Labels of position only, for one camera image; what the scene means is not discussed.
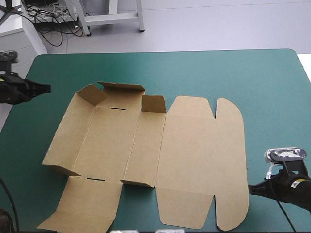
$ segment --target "flattened cardboard box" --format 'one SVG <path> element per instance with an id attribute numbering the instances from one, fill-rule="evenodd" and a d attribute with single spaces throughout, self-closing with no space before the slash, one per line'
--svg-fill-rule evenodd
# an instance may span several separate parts
<path id="1" fill-rule="evenodd" d="M 163 96 L 140 85 L 88 85 L 72 98 L 43 161 L 69 175 L 56 212 L 38 228 L 64 233 L 108 230 L 122 183 L 156 188 L 160 220 L 203 227 L 213 197 L 217 226 L 237 227 L 248 211 L 243 118 L 218 99 Z"/>

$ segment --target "green table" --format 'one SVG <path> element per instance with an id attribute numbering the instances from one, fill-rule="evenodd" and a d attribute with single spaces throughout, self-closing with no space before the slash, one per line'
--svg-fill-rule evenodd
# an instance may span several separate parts
<path id="1" fill-rule="evenodd" d="M 249 184 L 265 176 L 266 149 L 311 153 L 311 84 L 292 50 L 41 55 L 27 78 L 50 83 L 52 93 L 14 106 L 0 133 L 0 175 L 23 231 L 34 231 L 57 207 L 67 178 L 41 163 L 74 92 L 95 81 L 141 84 L 149 95 L 164 95 L 167 108 L 177 95 L 206 97 L 213 111 L 217 98 L 234 102 L 244 118 Z M 305 162 L 311 171 L 311 158 Z M 10 209 L 2 190 L 0 206 Z M 309 212 L 284 206 L 297 230 L 311 230 Z M 159 220 L 155 190 L 125 185 L 111 229 L 167 228 L 173 227 Z M 201 231 L 218 231 L 214 204 Z M 291 228 L 276 201 L 250 196 L 248 215 L 234 231 Z"/>

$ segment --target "cable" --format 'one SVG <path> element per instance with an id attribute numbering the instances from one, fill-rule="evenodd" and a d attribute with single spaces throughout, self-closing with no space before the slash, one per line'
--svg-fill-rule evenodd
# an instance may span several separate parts
<path id="1" fill-rule="evenodd" d="M 270 185 L 270 188 L 271 188 L 272 194 L 273 194 L 274 198 L 276 199 L 276 201 L 277 201 L 277 203 L 278 203 L 279 207 L 281 208 L 281 210 L 282 210 L 282 212 L 283 212 L 284 216 L 286 217 L 286 219 L 287 219 L 288 223 L 290 224 L 290 226 L 291 226 L 291 228 L 292 228 L 293 232 L 294 232 L 294 233 L 296 233 L 296 229 L 295 229 L 295 227 L 293 226 L 292 222 L 290 221 L 289 217 L 287 216 L 287 214 L 286 214 L 286 212 L 285 212 L 285 210 L 284 210 L 283 206 L 282 206 L 282 205 L 281 205 L 281 203 L 279 202 L 279 200 L 278 200 L 278 198 L 277 198 L 277 196 L 276 196 L 276 193 L 275 193 L 275 192 L 274 192 L 274 190 L 273 190 L 273 187 L 272 187 L 272 181 L 271 181 L 271 179 L 269 179 L 269 185 Z"/>
<path id="2" fill-rule="evenodd" d="M 63 34 L 73 34 L 77 37 L 81 37 L 83 35 L 83 31 L 82 31 L 82 26 L 79 25 L 78 20 L 74 20 L 74 18 L 71 16 L 68 8 L 63 7 L 63 6 L 56 6 L 55 4 L 50 4 L 47 5 L 46 1 L 45 4 L 48 7 L 48 10 L 42 10 L 40 8 L 33 8 L 31 5 L 27 5 L 24 0 L 21 0 L 21 2 L 28 7 L 28 9 L 25 9 L 28 13 L 28 15 L 33 19 L 34 23 L 26 16 L 22 15 L 22 13 L 16 13 L 10 10 L 5 9 L 5 11 L 20 15 L 22 17 L 24 17 L 25 19 L 27 19 L 28 21 L 30 21 L 32 24 L 36 24 L 35 27 L 38 30 L 38 32 L 41 34 L 41 36 L 43 37 L 43 39 L 48 42 L 50 45 L 54 46 L 54 47 L 59 47 L 63 44 Z M 73 31 L 70 26 L 68 25 L 68 22 L 66 22 L 66 19 L 68 17 L 71 17 L 73 22 L 79 25 L 79 28 L 76 31 Z M 66 27 L 69 29 L 70 32 L 63 32 L 61 27 L 59 27 L 59 29 L 56 29 L 54 27 L 54 25 L 52 27 L 48 27 L 47 30 L 42 29 L 39 24 L 37 23 L 56 23 L 57 25 L 60 25 L 60 23 L 64 23 L 66 25 Z M 58 32 L 60 33 L 61 36 L 61 42 L 59 44 L 53 44 L 51 43 L 45 36 L 44 34 L 47 34 L 49 32 Z"/>
<path id="3" fill-rule="evenodd" d="M 17 211 L 16 211 L 16 207 L 15 207 L 13 198 L 11 196 L 11 193 L 10 193 L 9 189 L 7 188 L 7 186 L 5 185 L 4 181 L 1 178 L 0 178 L 0 183 L 1 183 L 3 189 L 5 190 L 6 194 L 8 195 L 8 197 L 10 199 L 10 202 L 11 202 L 11 205 L 12 205 L 12 209 L 13 209 L 13 212 L 14 212 L 14 216 L 15 216 L 16 232 L 19 233 L 18 216 L 17 216 Z"/>

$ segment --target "gray floor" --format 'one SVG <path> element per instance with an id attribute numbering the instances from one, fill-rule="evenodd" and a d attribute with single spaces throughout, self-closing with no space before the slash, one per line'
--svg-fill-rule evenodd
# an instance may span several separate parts
<path id="1" fill-rule="evenodd" d="M 91 15 L 104 1 L 85 0 Z M 119 11 L 135 0 L 120 0 Z M 146 31 L 137 23 L 91 27 L 91 37 L 67 35 L 49 53 L 150 52 L 291 48 L 311 53 L 311 0 L 142 0 Z M 47 38 L 59 43 L 59 34 Z"/>

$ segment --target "yellow label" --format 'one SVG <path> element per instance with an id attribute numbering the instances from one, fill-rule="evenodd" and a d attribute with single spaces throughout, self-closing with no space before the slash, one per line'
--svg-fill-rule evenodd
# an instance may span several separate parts
<path id="1" fill-rule="evenodd" d="M 298 180 L 295 180 L 293 183 L 292 183 L 292 185 L 291 185 L 291 187 L 292 188 L 296 188 L 301 182 L 303 182 L 303 181 L 307 181 L 306 179 L 298 179 Z"/>

